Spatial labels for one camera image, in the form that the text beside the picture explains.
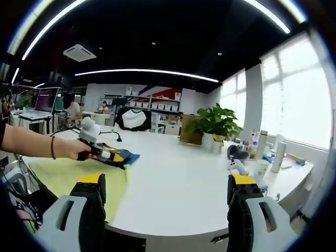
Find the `monitor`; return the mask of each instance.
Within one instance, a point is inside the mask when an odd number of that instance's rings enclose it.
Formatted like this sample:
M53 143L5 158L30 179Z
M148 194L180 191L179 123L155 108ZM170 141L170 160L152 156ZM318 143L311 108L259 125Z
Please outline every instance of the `monitor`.
M38 93L35 110L53 112L59 88L41 88Z

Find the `window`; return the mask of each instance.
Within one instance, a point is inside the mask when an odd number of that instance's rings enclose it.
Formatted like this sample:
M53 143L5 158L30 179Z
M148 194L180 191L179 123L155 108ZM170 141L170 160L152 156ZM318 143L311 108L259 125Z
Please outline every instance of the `window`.
M318 56L306 34L275 49L262 62L261 128L269 134L329 148L331 100Z
M220 94L220 106L236 112L237 124L244 126L246 107L246 75L239 72L225 80Z

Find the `white bottle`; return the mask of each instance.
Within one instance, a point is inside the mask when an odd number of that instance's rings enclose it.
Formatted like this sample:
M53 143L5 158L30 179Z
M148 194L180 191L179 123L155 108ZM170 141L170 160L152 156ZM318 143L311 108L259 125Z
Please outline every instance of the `white bottle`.
M267 131L266 130L261 130L260 135L259 135L259 141L258 141L258 148L257 148L257 153L254 157L255 160L262 159L265 146L266 146L266 140L267 140Z
M278 173L285 156L286 144L284 142L278 143L277 154L275 155L271 171Z

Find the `white storage box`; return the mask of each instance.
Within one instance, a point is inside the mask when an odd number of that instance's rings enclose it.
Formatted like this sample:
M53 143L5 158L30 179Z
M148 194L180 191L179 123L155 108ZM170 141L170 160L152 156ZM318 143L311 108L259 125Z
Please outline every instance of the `white storage box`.
M170 111L171 108L172 108L171 105L165 105L165 106L164 106L164 110L167 110L167 111Z
M172 106L172 111L177 112L178 108L178 106Z
M130 96L132 94L132 87L126 87L126 95Z
M181 99L181 93L175 93L175 100L179 101Z

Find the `potted plant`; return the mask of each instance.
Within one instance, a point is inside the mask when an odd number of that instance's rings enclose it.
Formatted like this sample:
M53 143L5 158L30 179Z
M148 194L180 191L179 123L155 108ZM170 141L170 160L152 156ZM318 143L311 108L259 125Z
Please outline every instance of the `potted plant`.
M226 137L238 136L242 131L242 128L234 122L237 120L235 112L221 108L218 103L212 108L199 109L197 114L199 116L189 122L186 131L190 131L193 128L194 131L202 132L202 145L206 150L212 150L214 134L217 135L217 138L222 136L220 139L224 140Z

